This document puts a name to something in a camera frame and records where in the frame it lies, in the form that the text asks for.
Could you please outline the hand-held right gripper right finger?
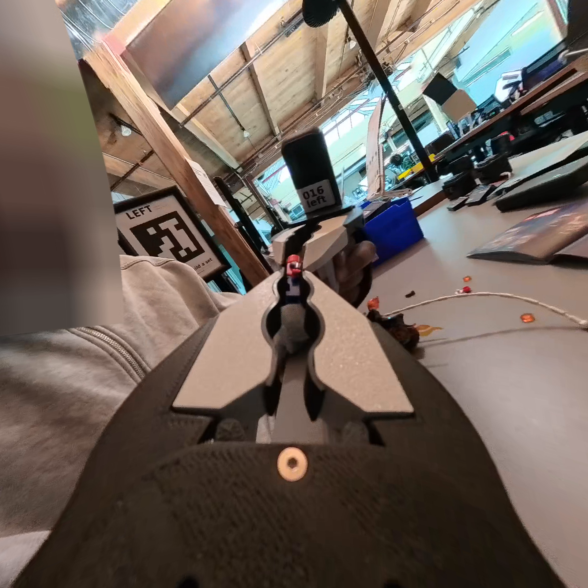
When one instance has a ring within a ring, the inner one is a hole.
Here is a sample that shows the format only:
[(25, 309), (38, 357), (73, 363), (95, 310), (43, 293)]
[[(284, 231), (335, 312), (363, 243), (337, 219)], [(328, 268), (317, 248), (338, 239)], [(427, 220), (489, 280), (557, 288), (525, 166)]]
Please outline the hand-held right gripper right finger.
[(310, 272), (306, 298), (316, 339), (309, 348), (305, 405), (311, 420), (348, 422), (411, 417), (414, 408), (372, 324)]

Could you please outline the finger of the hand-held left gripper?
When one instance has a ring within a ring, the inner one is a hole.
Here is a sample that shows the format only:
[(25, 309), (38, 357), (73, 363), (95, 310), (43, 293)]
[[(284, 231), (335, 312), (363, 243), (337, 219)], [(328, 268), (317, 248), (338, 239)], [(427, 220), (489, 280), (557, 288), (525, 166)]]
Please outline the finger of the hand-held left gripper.
[(347, 217), (333, 217), (321, 221), (319, 228), (303, 246), (303, 268), (317, 272), (349, 245), (354, 221)]
[(301, 228), (290, 228), (276, 234), (271, 240), (273, 260), (277, 265), (285, 265), (290, 255), (303, 251), (305, 242)]

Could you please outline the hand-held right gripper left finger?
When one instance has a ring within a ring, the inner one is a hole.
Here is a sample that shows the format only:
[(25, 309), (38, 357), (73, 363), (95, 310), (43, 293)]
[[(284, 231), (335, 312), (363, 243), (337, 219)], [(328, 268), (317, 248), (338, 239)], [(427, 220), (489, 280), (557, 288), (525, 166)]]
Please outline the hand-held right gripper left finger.
[(280, 278), (279, 272), (270, 275), (218, 316), (173, 401), (175, 411), (258, 428), (267, 412), (264, 391), (276, 373), (266, 323)]

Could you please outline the red blue lego minifigure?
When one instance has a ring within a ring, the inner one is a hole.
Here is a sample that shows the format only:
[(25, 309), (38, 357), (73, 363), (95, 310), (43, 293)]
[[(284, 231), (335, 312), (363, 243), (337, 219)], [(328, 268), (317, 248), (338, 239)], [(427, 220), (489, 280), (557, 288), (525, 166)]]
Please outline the red blue lego minifigure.
[(290, 255), (286, 260), (285, 305), (302, 304), (303, 266), (300, 256)]

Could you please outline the black lego motorcycle with rider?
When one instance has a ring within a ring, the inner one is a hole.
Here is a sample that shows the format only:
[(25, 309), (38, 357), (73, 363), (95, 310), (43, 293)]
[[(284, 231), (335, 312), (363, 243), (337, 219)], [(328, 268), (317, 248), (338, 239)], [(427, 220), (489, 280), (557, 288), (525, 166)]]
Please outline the black lego motorcycle with rider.
[(378, 324), (391, 335), (407, 351), (414, 351), (420, 341), (420, 334), (415, 325), (408, 325), (403, 319), (403, 313), (383, 315), (379, 312), (379, 297), (367, 301), (367, 319)]

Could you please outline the lego instruction booklet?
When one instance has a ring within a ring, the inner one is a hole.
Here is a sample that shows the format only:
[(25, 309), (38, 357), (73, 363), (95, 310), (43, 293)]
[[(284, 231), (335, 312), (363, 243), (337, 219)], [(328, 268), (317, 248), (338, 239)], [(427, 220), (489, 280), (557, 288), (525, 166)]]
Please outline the lego instruction booklet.
[(587, 201), (535, 213), (467, 254), (469, 259), (548, 265), (587, 261)]

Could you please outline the person's left hand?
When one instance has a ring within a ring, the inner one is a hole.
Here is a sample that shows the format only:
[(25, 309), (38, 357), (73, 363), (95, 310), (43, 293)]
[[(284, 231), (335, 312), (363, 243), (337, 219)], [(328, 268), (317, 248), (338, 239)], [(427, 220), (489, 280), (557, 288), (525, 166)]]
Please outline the person's left hand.
[(334, 257), (339, 295), (358, 308), (371, 290), (376, 247), (368, 240), (350, 245)]

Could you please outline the black metal stand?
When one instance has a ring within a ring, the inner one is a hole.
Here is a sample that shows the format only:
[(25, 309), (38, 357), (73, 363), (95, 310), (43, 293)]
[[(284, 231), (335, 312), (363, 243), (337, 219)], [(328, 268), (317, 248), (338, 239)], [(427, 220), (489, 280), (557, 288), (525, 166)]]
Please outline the black metal stand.
[(267, 240), (254, 224), (254, 221), (246, 213), (241, 203), (231, 193), (227, 183), (219, 176), (214, 176), (212, 181), (224, 202), (228, 205), (229, 211), (236, 215), (237, 227), (248, 245), (263, 263), (267, 262), (267, 255), (269, 253)]

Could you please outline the tall cardboard display board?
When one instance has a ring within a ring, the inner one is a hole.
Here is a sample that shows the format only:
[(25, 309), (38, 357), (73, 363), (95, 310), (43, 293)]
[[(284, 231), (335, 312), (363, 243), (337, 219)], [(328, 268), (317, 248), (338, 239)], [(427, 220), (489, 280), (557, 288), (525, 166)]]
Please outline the tall cardboard display board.
[(383, 148), (379, 141), (384, 103), (385, 97), (381, 96), (368, 121), (366, 139), (366, 197), (368, 201), (374, 201), (386, 192)]

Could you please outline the white paper sheet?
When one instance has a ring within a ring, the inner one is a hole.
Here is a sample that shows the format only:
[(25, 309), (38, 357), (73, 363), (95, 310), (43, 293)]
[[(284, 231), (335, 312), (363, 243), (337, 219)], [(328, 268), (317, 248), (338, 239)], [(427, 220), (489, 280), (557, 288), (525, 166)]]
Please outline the white paper sheet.
[(205, 172), (205, 170), (202, 168), (202, 166), (190, 158), (186, 158), (186, 162), (189, 164), (189, 166), (191, 167), (191, 169), (195, 173), (196, 177), (200, 181), (202, 187), (204, 188), (204, 190), (206, 191), (206, 193), (210, 197), (211, 201), (214, 202), (214, 204), (216, 204), (217, 206), (220, 206), (220, 207), (228, 210), (229, 206), (224, 201), (224, 199), (223, 199), (221, 193), (218, 191), (216, 185), (211, 181), (210, 177)]

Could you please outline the black floor lamp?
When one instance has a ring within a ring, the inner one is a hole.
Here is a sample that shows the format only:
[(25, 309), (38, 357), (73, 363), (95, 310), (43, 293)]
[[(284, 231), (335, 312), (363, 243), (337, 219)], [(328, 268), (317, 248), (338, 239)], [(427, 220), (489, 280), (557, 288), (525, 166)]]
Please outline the black floor lamp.
[(378, 80), (382, 91), (385, 93), (398, 121), (401, 124), (401, 128), (404, 130), (406, 136), (412, 148), (414, 149), (419, 162), (423, 165), (423, 172), (427, 179), (433, 183), (439, 180), (439, 174), (433, 163), (430, 161), (430, 157), (427, 154), (424, 146), (422, 145), (417, 132), (415, 131), (401, 101), (397, 94), (392, 88), (392, 85), (388, 79), (388, 76), (380, 64), (378, 57), (371, 47), (371, 44), (364, 33), (354, 11), (347, 1), (303, 1), (302, 2), (302, 15), (305, 23), (311, 28), (320, 28), (327, 25), (334, 17), (337, 12), (341, 11), (347, 25), (353, 33), (355, 40), (364, 57), (370, 66), (371, 71), (374, 73)]

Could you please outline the framed black white marker sign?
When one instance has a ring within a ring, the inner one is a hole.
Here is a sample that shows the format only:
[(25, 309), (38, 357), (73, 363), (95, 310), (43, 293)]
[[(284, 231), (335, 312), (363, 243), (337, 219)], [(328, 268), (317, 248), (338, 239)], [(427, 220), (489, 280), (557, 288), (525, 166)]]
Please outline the framed black white marker sign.
[(184, 263), (207, 282), (232, 268), (178, 187), (115, 202), (114, 213), (128, 254)]

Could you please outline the black and tan hanging board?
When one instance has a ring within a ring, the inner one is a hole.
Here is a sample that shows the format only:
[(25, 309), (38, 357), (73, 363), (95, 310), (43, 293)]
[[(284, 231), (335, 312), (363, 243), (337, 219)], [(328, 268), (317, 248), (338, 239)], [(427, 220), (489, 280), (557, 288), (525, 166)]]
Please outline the black and tan hanging board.
[(458, 123), (476, 111), (476, 103), (466, 91), (455, 87), (441, 73), (436, 73), (422, 88), (425, 97), (434, 101), (453, 123)]

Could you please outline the person's grey hoodie torso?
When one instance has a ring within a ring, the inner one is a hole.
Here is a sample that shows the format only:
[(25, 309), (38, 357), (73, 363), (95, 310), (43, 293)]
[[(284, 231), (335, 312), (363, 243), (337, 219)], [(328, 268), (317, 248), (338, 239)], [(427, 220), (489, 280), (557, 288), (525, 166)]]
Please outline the person's grey hoodie torso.
[(240, 297), (211, 290), (185, 263), (119, 260), (120, 323), (1, 338), (1, 587), (47, 538), (122, 401)]

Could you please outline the wooden post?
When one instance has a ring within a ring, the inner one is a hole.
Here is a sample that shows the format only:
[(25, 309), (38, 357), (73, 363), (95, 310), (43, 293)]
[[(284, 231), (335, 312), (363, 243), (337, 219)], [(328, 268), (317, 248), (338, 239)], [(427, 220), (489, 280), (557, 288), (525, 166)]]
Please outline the wooden post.
[(130, 116), (172, 179), (210, 226), (251, 286), (263, 282), (269, 276), (269, 271), (236, 229), (226, 208), (211, 198), (193, 170), (188, 152), (173, 135), (158, 107), (120, 57), (106, 43), (101, 42), (86, 56), (86, 62)]

